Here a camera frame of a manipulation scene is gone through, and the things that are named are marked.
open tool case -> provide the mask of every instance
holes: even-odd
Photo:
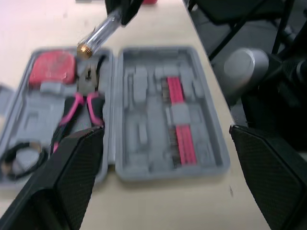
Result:
[[[71,85],[28,87],[36,58],[34,52],[14,93],[0,87],[0,112],[6,121],[0,136],[0,154],[21,141],[49,146],[64,108],[65,97],[77,91]],[[76,55],[75,48],[60,47]],[[76,73],[98,62],[98,91],[105,95],[104,154],[95,183],[103,181],[108,165],[123,180],[149,180],[227,171],[230,160],[221,127],[197,52],[190,47],[138,47],[122,50],[118,58],[102,49],[90,60],[76,58]],[[91,126],[84,109],[73,131]],[[27,167],[37,153],[17,155]],[[11,181],[0,172],[1,187],[22,187],[29,177]]]

red bit holder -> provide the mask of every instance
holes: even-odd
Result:
[[[168,77],[166,80],[168,84],[171,103],[174,104],[184,102],[179,77]]]
[[[188,125],[176,126],[176,135],[181,165],[196,164],[196,156],[190,127]]]
[[[167,77],[168,96],[171,104],[184,103],[184,96],[179,77]],[[189,125],[176,126],[176,137],[171,138],[171,145],[178,148],[181,165],[197,164],[192,134]]]

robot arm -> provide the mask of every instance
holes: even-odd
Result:
[[[137,14],[143,0],[106,0],[106,11],[110,14],[117,8],[121,8],[121,24],[127,25]]]

textured gripper pad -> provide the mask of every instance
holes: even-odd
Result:
[[[276,151],[267,139],[237,126],[231,127],[230,133],[246,183],[270,228],[288,229],[289,220],[293,218],[303,198],[301,181],[280,157],[281,154],[293,152],[289,152],[287,148]],[[277,138],[274,143],[283,146],[285,141]]]
[[[100,134],[85,138],[59,179],[58,196],[72,230],[78,230],[83,221],[100,164],[101,149]]]

black cable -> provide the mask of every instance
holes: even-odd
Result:
[[[17,157],[17,151],[25,148],[31,148],[37,150],[38,159],[37,162],[32,165],[29,169],[22,173],[14,173],[12,170],[12,165]],[[44,162],[48,159],[48,152],[37,142],[23,142],[15,145],[14,147],[8,149],[3,153],[0,158],[1,171],[11,180],[18,180],[22,177],[25,177],[34,171],[36,171]]]

